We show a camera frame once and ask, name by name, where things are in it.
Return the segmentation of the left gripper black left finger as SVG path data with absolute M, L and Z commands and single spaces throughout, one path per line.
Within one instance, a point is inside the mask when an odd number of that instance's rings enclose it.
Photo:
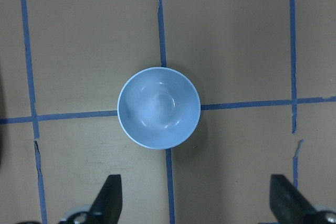
M 109 175 L 90 207 L 92 223 L 118 223 L 122 204 L 121 175 Z

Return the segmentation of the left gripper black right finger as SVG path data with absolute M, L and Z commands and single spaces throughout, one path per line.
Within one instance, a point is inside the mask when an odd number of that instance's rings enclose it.
M 270 178 L 269 206 L 278 223 L 313 223 L 317 211 L 281 174 Z

